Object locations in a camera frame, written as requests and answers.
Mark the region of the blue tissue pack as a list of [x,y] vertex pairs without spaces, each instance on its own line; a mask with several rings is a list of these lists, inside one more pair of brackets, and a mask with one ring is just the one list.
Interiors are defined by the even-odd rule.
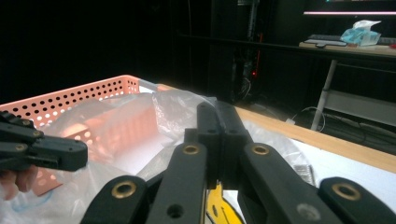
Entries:
[[350,29],[343,32],[340,39],[348,44],[360,47],[376,45],[381,36],[380,33],[372,31],[371,28],[380,21],[357,21]]

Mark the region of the white framed desk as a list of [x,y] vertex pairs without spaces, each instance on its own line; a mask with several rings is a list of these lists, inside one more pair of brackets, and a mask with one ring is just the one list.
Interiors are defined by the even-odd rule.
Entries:
[[316,131],[320,119],[324,118],[323,110],[341,112],[350,116],[368,119],[396,127],[396,103],[386,102],[343,91],[331,89],[332,78],[340,60],[366,60],[369,63],[395,63],[396,49],[386,46],[341,47],[329,44],[318,44],[306,40],[299,44],[301,49],[323,51],[332,61],[316,107],[311,130]]

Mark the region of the dark equipment with red light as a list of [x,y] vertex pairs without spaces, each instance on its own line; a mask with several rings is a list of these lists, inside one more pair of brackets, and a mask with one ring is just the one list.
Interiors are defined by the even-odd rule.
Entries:
[[233,97],[245,99],[252,88],[252,83],[259,74],[261,51],[259,49],[239,48],[233,55]]

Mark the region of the pink perforated plastic basket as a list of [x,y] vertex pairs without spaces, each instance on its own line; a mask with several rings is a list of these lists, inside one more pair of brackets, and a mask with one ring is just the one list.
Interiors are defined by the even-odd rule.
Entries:
[[[0,111],[6,111],[22,119],[29,119],[35,128],[41,131],[42,127],[59,119],[62,113],[90,100],[102,102],[105,99],[114,100],[122,95],[157,90],[156,85],[143,79],[123,75],[0,105]],[[86,146],[99,143],[101,138],[93,130],[103,127],[107,121],[114,119],[117,115],[116,112],[106,112],[89,119],[87,128],[73,126],[71,132],[62,138],[75,139],[85,143]]]

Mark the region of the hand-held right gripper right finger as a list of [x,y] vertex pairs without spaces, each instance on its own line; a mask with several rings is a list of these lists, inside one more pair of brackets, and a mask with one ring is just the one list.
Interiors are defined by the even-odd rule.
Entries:
[[240,175],[239,158],[245,145],[251,142],[251,137],[233,105],[218,102],[218,112],[223,128],[220,181],[225,189],[237,189]]

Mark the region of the white table cover sheet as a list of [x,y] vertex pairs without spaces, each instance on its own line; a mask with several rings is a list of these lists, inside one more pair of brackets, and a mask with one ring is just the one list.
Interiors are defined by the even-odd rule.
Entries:
[[352,180],[385,203],[396,214],[396,174],[292,140],[312,166],[315,184],[329,177]]

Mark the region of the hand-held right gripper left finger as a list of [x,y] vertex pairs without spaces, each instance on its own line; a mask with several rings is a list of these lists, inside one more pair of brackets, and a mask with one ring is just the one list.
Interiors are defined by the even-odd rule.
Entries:
[[214,189],[219,175],[220,126],[216,109],[209,103],[197,106],[197,127],[187,128],[184,133],[185,142],[202,144],[207,149],[206,177],[207,187]]

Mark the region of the dark keyboard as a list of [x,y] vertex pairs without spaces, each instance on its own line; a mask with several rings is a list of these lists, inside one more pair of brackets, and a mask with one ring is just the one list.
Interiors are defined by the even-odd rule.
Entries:
[[341,40],[337,35],[310,35],[306,40],[306,44],[314,44],[318,48],[327,46],[345,47],[346,42]]

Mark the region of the monitor with lit edge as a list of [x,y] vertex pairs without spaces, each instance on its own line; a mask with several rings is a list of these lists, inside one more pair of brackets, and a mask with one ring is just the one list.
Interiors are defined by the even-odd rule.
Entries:
[[305,0],[305,15],[396,16],[396,0]]

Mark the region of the clear smiley plastic bag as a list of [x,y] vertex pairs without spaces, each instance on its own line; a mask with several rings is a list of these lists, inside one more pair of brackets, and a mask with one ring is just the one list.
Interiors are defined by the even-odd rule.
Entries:
[[111,179],[137,175],[150,179],[162,171],[187,128],[196,127],[196,107],[214,104],[189,91],[169,90],[95,99],[74,106],[40,130],[64,137],[73,126],[87,128],[88,120],[118,115],[93,132],[99,143],[88,144],[88,165],[75,172],[40,169],[32,191],[11,201],[0,199],[0,224],[78,224],[89,203]]

